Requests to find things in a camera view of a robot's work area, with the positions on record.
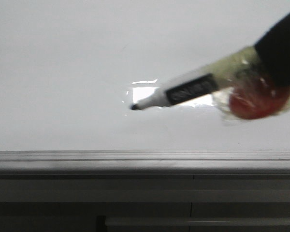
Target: white surface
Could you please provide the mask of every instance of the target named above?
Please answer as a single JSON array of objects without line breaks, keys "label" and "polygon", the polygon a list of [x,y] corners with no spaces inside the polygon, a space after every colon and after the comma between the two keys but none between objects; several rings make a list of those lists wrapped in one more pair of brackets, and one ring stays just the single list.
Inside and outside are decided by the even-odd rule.
[{"label": "white surface", "polygon": [[0,0],[0,150],[290,150],[290,112],[226,126],[209,105],[132,112],[167,80],[253,44],[290,0]]}]

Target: black label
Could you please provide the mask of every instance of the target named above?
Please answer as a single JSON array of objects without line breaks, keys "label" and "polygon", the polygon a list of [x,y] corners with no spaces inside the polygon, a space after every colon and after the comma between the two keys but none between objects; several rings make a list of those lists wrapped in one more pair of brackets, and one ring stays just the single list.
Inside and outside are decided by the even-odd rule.
[{"label": "black label", "polygon": [[170,104],[176,105],[191,99],[217,91],[218,86],[212,74],[207,74],[171,88],[165,92]]}]

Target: clear plastic wrap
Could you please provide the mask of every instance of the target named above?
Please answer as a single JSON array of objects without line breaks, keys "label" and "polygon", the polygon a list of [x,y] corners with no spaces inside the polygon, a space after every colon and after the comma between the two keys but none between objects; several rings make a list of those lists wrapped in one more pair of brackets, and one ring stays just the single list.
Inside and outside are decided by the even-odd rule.
[{"label": "clear plastic wrap", "polygon": [[208,94],[224,119],[258,119],[290,109],[290,86],[275,83],[252,46],[151,89],[150,96],[133,96],[133,110],[187,105]]},{"label": "clear plastic wrap", "polygon": [[225,119],[258,119],[290,109],[290,86],[277,86],[262,62],[250,63],[229,78],[230,87],[212,93]]}]

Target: whiteboard marker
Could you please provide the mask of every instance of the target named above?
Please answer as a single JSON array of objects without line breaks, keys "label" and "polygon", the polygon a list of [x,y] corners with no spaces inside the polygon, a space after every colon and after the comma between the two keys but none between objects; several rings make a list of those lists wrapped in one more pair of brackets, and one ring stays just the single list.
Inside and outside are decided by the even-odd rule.
[{"label": "whiteboard marker", "polygon": [[277,86],[290,86],[290,14],[275,24],[254,46],[190,71],[162,84],[155,92],[131,106],[169,107],[231,87],[239,73],[264,66]]}]

